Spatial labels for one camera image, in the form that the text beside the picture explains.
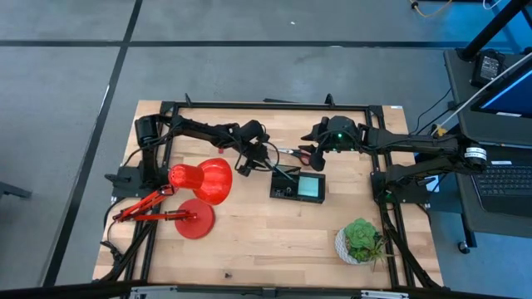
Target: wooden table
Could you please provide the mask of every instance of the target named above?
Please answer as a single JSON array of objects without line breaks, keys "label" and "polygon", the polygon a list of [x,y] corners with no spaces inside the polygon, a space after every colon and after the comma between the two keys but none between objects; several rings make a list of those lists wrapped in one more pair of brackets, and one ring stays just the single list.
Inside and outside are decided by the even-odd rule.
[{"label": "wooden table", "polygon": [[[160,101],[141,100],[135,119],[159,113]],[[403,110],[398,106],[383,106],[387,129],[406,133]],[[364,114],[354,111],[310,110],[229,110],[180,108],[180,114],[210,125],[249,120],[264,124],[275,145],[296,148],[304,144],[299,138],[310,132],[322,116],[345,115],[356,123],[365,123]],[[206,159],[222,157],[233,165],[238,154],[218,149],[202,140],[179,136],[174,138],[170,166],[179,163],[196,165]],[[125,158],[138,148],[134,127],[131,128]],[[342,152],[326,154],[327,192],[323,204],[271,199],[271,173],[252,171],[246,178],[233,173],[229,197],[214,207],[216,223],[213,230],[199,240],[188,240],[175,230],[172,221],[160,221],[150,265],[149,282],[171,284],[202,284],[230,286],[277,287],[352,287],[388,288],[390,277],[386,265],[347,265],[334,250],[337,231],[356,218],[365,218],[381,230],[381,219],[372,200],[369,174],[372,160],[367,154]],[[137,165],[136,155],[130,165]],[[412,154],[393,153],[394,164],[413,164]],[[281,164],[298,165],[297,158],[281,154]],[[310,167],[304,171],[312,172]],[[182,189],[163,202],[161,211],[177,209],[194,197]],[[124,199],[110,215],[139,199]],[[403,204],[402,214],[408,245],[425,270],[442,283],[440,268],[426,215],[413,204]],[[118,223],[111,230],[111,241],[124,252],[131,243],[135,224]],[[135,266],[134,278],[140,276],[144,256],[143,245]],[[397,269],[399,281],[406,285],[399,251]],[[101,247],[93,277],[103,277],[113,263],[108,248]]]}]

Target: gray carpet floor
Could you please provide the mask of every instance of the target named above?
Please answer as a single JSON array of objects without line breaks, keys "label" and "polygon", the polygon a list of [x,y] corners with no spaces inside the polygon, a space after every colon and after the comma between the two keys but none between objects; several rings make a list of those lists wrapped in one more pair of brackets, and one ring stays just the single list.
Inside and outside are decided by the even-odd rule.
[{"label": "gray carpet floor", "polygon": [[[121,40],[134,2],[2,0],[0,40]],[[420,6],[429,12],[441,4]],[[493,16],[472,3],[422,18],[401,0],[146,0],[132,39],[468,42]],[[521,15],[508,32],[519,47],[531,46]],[[507,40],[501,32],[493,41]],[[33,191],[31,199],[0,201],[0,289],[40,282],[117,54],[116,47],[0,47],[0,181]],[[121,161],[138,100],[183,100],[187,92],[195,101],[321,103],[332,93],[337,103],[402,105],[414,129],[448,88],[441,49],[130,48],[57,282],[91,280],[111,196],[103,174]],[[421,123],[445,108],[442,102]],[[478,233],[479,247],[463,255],[456,250],[464,238],[459,215],[431,216],[448,287],[532,293],[532,240]]]}]

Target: laptop keyboard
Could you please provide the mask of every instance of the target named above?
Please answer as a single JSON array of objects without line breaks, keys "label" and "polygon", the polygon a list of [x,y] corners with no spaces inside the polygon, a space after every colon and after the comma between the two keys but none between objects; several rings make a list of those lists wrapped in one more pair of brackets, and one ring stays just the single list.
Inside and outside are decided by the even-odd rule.
[{"label": "laptop keyboard", "polygon": [[480,196],[532,196],[532,166],[491,165],[473,178]]}]

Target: succulent plant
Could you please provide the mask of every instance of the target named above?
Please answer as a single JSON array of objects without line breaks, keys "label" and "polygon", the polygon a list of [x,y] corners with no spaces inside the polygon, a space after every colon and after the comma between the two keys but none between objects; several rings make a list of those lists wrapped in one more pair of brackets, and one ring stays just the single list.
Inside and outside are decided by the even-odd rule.
[{"label": "succulent plant", "polygon": [[388,256],[383,251],[386,240],[368,221],[359,218],[347,225],[343,231],[349,255],[359,262],[376,262]]},{"label": "succulent plant", "polygon": [[351,248],[374,248],[377,230],[368,221],[359,218],[344,229]]}]

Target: small display screen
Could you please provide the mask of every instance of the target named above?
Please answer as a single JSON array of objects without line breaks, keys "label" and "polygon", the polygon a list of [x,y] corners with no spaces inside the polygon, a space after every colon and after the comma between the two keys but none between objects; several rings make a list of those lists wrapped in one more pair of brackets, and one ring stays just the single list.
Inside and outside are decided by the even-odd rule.
[{"label": "small display screen", "polygon": [[317,198],[319,197],[319,179],[300,176],[299,177],[299,186],[298,186],[298,195],[309,196]]}]

